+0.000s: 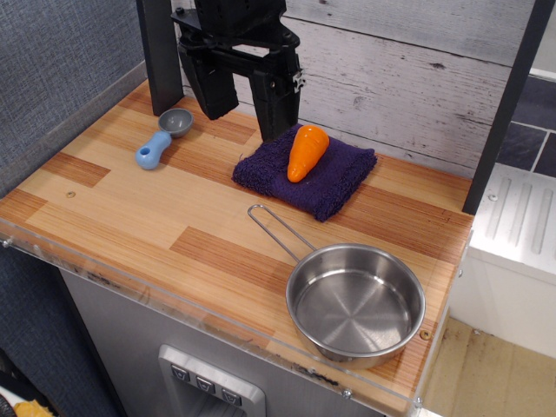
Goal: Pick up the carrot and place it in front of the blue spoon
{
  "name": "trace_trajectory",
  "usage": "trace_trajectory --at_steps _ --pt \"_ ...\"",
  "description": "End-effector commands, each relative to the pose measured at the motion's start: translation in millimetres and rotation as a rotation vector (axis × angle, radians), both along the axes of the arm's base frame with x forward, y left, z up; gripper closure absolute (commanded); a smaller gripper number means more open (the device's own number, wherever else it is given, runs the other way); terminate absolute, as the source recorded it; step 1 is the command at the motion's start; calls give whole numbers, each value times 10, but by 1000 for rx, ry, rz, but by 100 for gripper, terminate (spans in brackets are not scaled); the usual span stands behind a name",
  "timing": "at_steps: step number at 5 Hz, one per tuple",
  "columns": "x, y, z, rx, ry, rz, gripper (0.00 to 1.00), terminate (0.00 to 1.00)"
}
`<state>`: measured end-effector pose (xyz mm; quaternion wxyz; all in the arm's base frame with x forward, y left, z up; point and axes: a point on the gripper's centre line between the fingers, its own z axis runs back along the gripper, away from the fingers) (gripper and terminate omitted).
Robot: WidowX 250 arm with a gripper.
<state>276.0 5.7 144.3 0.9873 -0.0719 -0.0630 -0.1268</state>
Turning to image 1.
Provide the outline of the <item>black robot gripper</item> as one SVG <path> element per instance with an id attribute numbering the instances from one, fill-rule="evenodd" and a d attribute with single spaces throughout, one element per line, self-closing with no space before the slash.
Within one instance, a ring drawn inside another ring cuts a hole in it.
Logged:
<path id="1" fill-rule="evenodd" d="M 239 104 L 233 73 L 221 64 L 257 64 L 248 79 L 262 140 L 272 142 L 298 123 L 300 39 L 281 23 L 286 9 L 284 1 L 196 1 L 172 13 L 183 71 L 208 119 Z"/>

